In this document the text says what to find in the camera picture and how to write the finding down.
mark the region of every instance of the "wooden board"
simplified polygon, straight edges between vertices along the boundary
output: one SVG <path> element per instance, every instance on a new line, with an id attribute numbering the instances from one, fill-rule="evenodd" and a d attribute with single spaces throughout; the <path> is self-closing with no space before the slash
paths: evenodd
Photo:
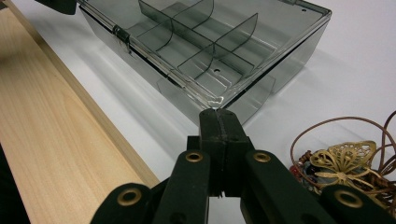
<path id="1" fill-rule="evenodd" d="M 39 34 L 0 10 L 0 142 L 32 223 L 88 223 L 123 183 L 158 180 Z"/>

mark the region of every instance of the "white surface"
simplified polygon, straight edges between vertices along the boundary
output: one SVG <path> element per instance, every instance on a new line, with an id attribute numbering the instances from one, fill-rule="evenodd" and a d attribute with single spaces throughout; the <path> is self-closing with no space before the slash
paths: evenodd
<path id="1" fill-rule="evenodd" d="M 272 151 L 288 167 L 292 141 L 309 126 L 340 116 L 383 124 L 396 109 L 396 1 L 311 2 L 333 12 L 317 50 L 300 74 L 244 125 L 256 148 Z M 155 175 L 168 177 L 187 136 L 197 135 L 198 128 L 103 44 L 79 11 L 65 16 L 34 1 L 14 3 Z M 368 125 L 331 127 L 303 142 L 304 148 L 315 141 L 318 147 L 361 139 L 379 144 L 379 130 Z M 396 121 L 389 130 L 396 133 Z M 212 201 L 209 223 L 243 223 L 237 200 Z"/>

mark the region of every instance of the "brass rivet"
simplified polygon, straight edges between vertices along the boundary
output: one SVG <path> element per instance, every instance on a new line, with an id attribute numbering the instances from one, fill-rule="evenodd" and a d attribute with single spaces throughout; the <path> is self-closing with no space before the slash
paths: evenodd
<path id="1" fill-rule="evenodd" d="M 363 206 L 363 201 L 356 194 L 347 190 L 339 189 L 334 193 L 335 199 L 343 205 L 352 208 L 360 208 Z"/>
<path id="2" fill-rule="evenodd" d="M 117 197 L 117 202 L 122 206 L 130 206 L 138 203 L 142 198 L 140 189 L 125 189 Z"/>
<path id="3" fill-rule="evenodd" d="M 257 152 L 253 156 L 254 160 L 259 162 L 268 162 L 271 160 L 271 157 L 263 152 Z"/>
<path id="4" fill-rule="evenodd" d="M 186 155 L 186 160 L 190 162 L 198 162 L 201 161 L 203 158 L 204 156 L 198 152 L 191 152 Z"/>

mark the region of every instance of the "compartment organizer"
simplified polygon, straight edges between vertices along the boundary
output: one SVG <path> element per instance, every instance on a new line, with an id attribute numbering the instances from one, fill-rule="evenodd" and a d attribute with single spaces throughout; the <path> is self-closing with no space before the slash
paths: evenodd
<path id="1" fill-rule="evenodd" d="M 304 66 L 330 10 L 293 0 L 81 1 L 95 33 L 197 122 L 206 108 L 246 121 Z"/>

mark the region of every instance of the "wooden plank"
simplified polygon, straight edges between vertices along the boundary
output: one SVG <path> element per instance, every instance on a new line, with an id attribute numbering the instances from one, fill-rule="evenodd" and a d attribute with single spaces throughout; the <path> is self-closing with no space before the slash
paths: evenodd
<path id="1" fill-rule="evenodd" d="M 157 183 L 45 41 L 7 5 L 12 11 L 0 10 L 0 142 L 32 223 L 87 223 L 116 186 Z"/>

